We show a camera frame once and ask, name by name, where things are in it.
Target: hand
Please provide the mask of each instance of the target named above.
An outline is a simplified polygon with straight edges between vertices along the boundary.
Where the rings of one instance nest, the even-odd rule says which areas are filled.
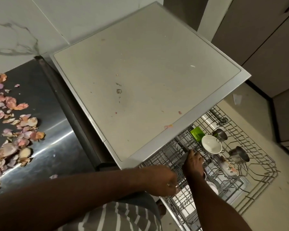
[[[176,188],[177,175],[165,165],[152,165],[140,169],[144,180],[144,190],[153,196],[172,196]]]
[[[203,158],[197,151],[194,152],[193,149],[189,150],[185,163],[183,165],[183,173],[185,177],[191,176],[195,173],[199,173],[201,177],[203,176]]]

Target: wire rack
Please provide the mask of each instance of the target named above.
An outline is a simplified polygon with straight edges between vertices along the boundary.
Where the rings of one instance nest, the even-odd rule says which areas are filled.
[[[206,152],[201,143],[193,138],[190,131],[196,127],[200,127],[206,135],[210,135],[217,128],[226,132],[228,139],[222,142],[223,150],[220,154],[212,155]],[[236,164],[230,158],[228,152],[237,146],[247,152],[250,158],[248,163]],[[201,228],[193,197],[182,171],[187,152],[192,148],[199,151],[204,158],[206,180],[214,183],[219,196],[240,214],[249,208],[278,175],[274,160],[218,106],[214,106],[140,166],[164,164],[177,173],[180,192],[162,199],[182,230],[196,231]],[[234,166],[237,175],[227,172],[221,156]]]

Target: striped shirt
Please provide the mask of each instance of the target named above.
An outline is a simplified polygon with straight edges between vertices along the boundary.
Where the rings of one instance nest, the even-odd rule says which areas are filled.
[[[58,231],[161,231],[161,224],[148,209],[110,202],[61,226]]]

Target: person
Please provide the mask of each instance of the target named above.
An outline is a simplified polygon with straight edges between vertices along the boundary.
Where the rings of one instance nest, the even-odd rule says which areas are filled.
[[[203,158],[190,150],[183,173],[203,231],[251,231],[203,179]],[[154,196],[178,192],[167,166],[77,174],[0,195],[0,231],[162,230]]]

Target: beige floor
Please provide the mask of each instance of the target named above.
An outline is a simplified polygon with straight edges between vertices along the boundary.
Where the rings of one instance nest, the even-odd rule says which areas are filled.
[[[235,105],[232,94],[218,106],[245,131],[277,164],[279,173],[273,183],[243,214],[253,231],[289,230],[289,156],[273,142],[274,135],[264,98],[242,84],[233,93],[242,95],[240,105]],[[162,219],[164,230],[180,231],[170,214]]]

